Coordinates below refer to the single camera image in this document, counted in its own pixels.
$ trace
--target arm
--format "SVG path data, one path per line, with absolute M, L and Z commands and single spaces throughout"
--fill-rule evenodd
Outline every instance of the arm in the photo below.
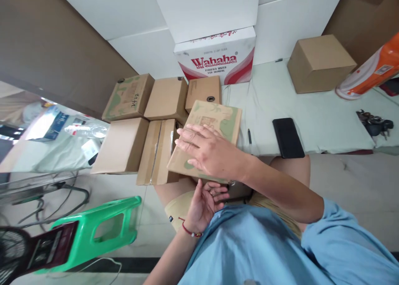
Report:
M 295 178 L 248 156 L 247 171 L 239 181 L 267 196 L 299 223 L 313 223 L 322 217 L 324 201 L 321 196 Z
M 298 180 L 240 151 L 207 125 L 190 125 L 177 131 L 179 148 L 193 156 L 188 162 L 207 175 L 245 183 L 271 199 L 300 223 L 312 223 L 323 215 L 323 198 Z
M 181 228 L 145 280 L 144 285 L 177 284 L 183 276 L 197 241 L 198 238 L 191 237 Z
M 194 233 L 204 232 L 215 212 L 224 207 L 220 201 L 229 198 L 229 194 L 226 192 L 227 188 L 216 182 L 208 182 L 203 186 L 200 179 L 184 221 L 185 228 Z M 144 285 L 177 284 L 184 274 L 197 241 L 198 238 L 192 237 L 183 228 L 180 228 L 145 280 Z

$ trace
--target red string bracelet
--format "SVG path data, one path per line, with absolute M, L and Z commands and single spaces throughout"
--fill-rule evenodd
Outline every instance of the red string bracelet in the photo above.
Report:
M 184 231 L 186 231 L 188 234 L 190 234 L 191 237 L 201 237 L 201 236 L 203 235 L 203 233 L 194 233 L 194 232 L 188 231 L 188 230 L 186 229 L 186 227 L 184 226 L 184 222 L 185 222 L 186 220 L 183 219 L 183 218 L 181 218 L 181 217 L 179 217 L 179 219 L 181 219 L 181 220 L 183 221 L 183 222 L 182 222 L 182 227 L 183 227 Z

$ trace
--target black smartphone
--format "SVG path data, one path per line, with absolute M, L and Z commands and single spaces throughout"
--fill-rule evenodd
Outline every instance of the black smartphone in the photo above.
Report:
M 303 158 L 302 144 L 296 132 L 294 120 L 292 118 L 275 119 L 273 127 L 276 133 L 278 147 L 283 158 Z

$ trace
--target wahaha box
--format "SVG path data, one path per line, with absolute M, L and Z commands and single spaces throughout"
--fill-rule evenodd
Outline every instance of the wahaha box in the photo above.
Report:
M 255 51 L 253 27 L 176 44 L 175 56 L 188 80 L 220 76 L 220 84 L 248 82 Z

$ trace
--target plastic water bottle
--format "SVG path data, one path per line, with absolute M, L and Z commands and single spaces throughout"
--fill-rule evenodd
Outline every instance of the plastic water bottle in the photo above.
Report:
M 78 137 L 104 138 L 107 134 L 108 128 L 96 124 L 70 125 L 65 127 L 64 131 L 70 135 Z

